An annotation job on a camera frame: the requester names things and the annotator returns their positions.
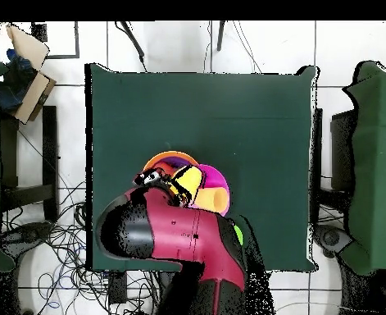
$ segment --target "black chair leg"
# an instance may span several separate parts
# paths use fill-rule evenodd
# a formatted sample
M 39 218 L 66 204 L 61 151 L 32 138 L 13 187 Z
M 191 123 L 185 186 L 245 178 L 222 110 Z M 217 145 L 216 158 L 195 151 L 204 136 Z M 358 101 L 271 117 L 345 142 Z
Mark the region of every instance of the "black chair leg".
M 219 24 L 219 36 L 217 37 L 217 52 L 222 49 L 222 40 L 223 40 L 223 30 L 225 28 L 226 21 L 220 21 Z

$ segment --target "black border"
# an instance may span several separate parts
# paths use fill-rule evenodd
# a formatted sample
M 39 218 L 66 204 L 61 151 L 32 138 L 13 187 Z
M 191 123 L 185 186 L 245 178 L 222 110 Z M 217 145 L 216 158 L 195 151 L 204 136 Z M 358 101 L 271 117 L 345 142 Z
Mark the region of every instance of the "black border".
M 93 267 L 93 107 L 91 64 L 84 64 L 84 95 L 86 108 L 86 262 Z
M 78 59 L 79 58 L 79 25 L 75 22 L 75 54 L 48 55 L 46 59 Z

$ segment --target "blue object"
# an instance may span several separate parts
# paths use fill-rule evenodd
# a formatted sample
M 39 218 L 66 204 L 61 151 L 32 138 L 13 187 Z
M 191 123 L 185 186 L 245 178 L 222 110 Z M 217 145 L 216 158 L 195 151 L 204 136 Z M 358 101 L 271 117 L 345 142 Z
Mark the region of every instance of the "blue object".
M 0 108 L 9 113 L 15 111 L 21 104 L 37 71 L 31 66 L 28 59 L 18 56 L 15 50 L 7 52 L 12 57 L 7 63 L 9 71 L 3 76 L 0 82 Z
M 58 302 L 52 301 L 52 302 L 48 302 L 48 307 L 57 309 L 60 307 L 60 304 Z
M 11 61 L 14 57 L 16 57 L 15 49 L 8 48 L 6 51 L 6 55 L 7 55 L 7 59 Z

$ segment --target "floor tile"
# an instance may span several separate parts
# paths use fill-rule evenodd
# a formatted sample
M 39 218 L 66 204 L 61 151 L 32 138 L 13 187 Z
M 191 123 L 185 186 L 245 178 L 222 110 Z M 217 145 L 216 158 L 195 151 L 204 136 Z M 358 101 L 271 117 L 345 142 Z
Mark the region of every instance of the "floor tile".
M 308 315 L 309 291 L 272 290 L 271 294 L 275 305 L 275 315 Z
M 311 291 L 310 315 L 338 315 L 341 291 Z
M 324 205 L 320 205 L 320 211 L 318 212 L 318 217 L 320 220 L 324 219 L 335 219 L 332 221 L 320 221 L 320 224 L 328 224 L 330 226 L 335 226 L 337 228 L 344 228 L 343 224 L 343 214 L 337 210 L 326 207 Z
M 145 276 L 150 279 L 148 272 L 142 272 L 142 271 L 127 271 L 127 286 L 130 289 L 139 289 L 142 284 L 148 285 L 150 282 L 145 279 Z M 155 277 L 152 278 L 153 284 L 156 288 L 158 288 L 157 281 Z
M 11 226 L 11 228 L 16 228 L 17 225 L 24 225 L 30 222 L 43 222 L 45 221 L 43 205 L 29 204 L 22 207 L 22 211 L 17 208 L 4 212 L 2 219 L 5 223 L 8 221 L 8 225 Z
M 307 289 L 309 274 L 303 272 L 273 271 L 270 275 L 271 289 Z
M 50 292 L 42 290 L 42 295 L 47 298 Z M 84 294 L 84 298 L 79 294 L 78 290 L 57 290 L 54 291 L 49 303 L 51 306 L 46 306 L 41 315 L 108 315 L 108 312 L 101 306 L 107 308 L 105 295 L 98 296 L 101 304 L 95 299 L 93 294 Z M 37 289 L 19 289 L 20 305 L 22 309 L 32 309 L 36 315 L 47 302 L 41 297 Z
M 46 105 L 57 106 L 59 187 L 75 188 L 86 178 L 86 114 L 83 87 L 58 86 Z M 17 173 L 20 187 L 43 183 L 43 112 L 34 121 L 20 124 Z
M 74 188 L 86 181 L 86 111 L 84 87 L 57 86 L 46 105 L 57 107 L 59 187 Z
M 149 72 L 202 72 L 209 41 L 207 24 L 208 21 L 138 21 L 131 22 L 131 29 L 145 53 Z M 144 71 L 134 45 L 114 22 L 108 22 L 108 40 L 111 70 Z
M 58 84 L 84 84 L 84 64 L 107 65 L 107 23 L 80 21 L 79 58 L 47 59 L 42 68 Z
M 322 248 L 312 245 L 312 257 L 318 264 L 318 271 L 311 274 L 311 289 L 340 290 L 341 272 L 336 258 L 326 258 Z
M 317 21 L 318 85 L 351 84 L 359 62 L 380 61 L 386 67 L 386 21 Z
M 86 201 L 86 189 L 59 189 L 59 224 L 63 226 L 79 225 L 75 220 L 75 204 Z
M 60 262 L 53 249 L 46 244 L 41 244 L 36 248 L 25 253 L 20 265 L 18 286 L 19 287 L 37 287 L 39 278 L 44 273 L 53 274 L 57 268 L 59 271 Z M 52 284 L 48 276 L 43 276 L 41 286 L 50 286 Z
M 331 188 L 331 130 L 330 123 L 332 116 L 340 112 L 352 110 L 352 100 L 340 88 L 319 88 L 317 89 L 317 107 L 322 109 L 322 158 L 321 186 Z
M 138 302 L 136 301 L 133 301 L 132 303 L 127 302 L 125 304 L 111 304 L 110 312 L 111 315 L 134 315 L 134 312 L 136 311 L 137 307 Z
M 238 21 L 234 23 L 241 33 Z M 219 25 L 214 21 L 213 70 L 249 74 L 252 61 L 241 44 L 234 23 L 226 22 L 222 49 L 217 52 Z M 301 67 L 314 64 L 314 21 L 241 21 L 241 26 L 263 73 L 295 74 Z
M 156 313 L 157 306 L 152 305 L 152 297 L 150 295 L 150 292 L 147 289 L 143 288 L 141 291 L 139 289 L 127 290 L 127 298 L 132 299 L 132 303 L 135 304 L 136 307 L 138 307 L 139 305 L 139 296 L 140 296 L 141 310 L 149 315 L 152 314 L 152 309 L 153 309 L 153 313 Z
M 74 21 L 47 21 L 47 41 L 49 56 L 75 55 L 75 23 Z M 31 33 L 31 22 L 14 22 L 27 34 Z
M 20 123 L 17 135 L 16 171 L 19 187 L 43 184 L 43 114 L 26 125 Z

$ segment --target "pink bowl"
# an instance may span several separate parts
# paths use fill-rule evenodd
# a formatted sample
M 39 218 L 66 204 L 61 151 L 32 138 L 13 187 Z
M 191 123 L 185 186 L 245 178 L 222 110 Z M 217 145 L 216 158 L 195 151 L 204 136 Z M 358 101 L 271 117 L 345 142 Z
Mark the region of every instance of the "pink bowl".
M 223 187 L 226 189 L 226 192 L 228 193 L 228 206 L 226 209 L 220 213 L 220 215 L 223 217 L 226 215 L 226 213 L 229 210 L 229 202 L 230 202 L 230 195 L 229 195 L 229 186 L 226 182 L 225 177 L 215 169 L 214 167 L 208 166 L 207 164 L 199 164 L 198 169 L 206 173 L 206 181 L 204 183 L 203 188 L 212 188 L 212 187 Z M 195 204 L 191 205 L 191 208 L 198 208 Z

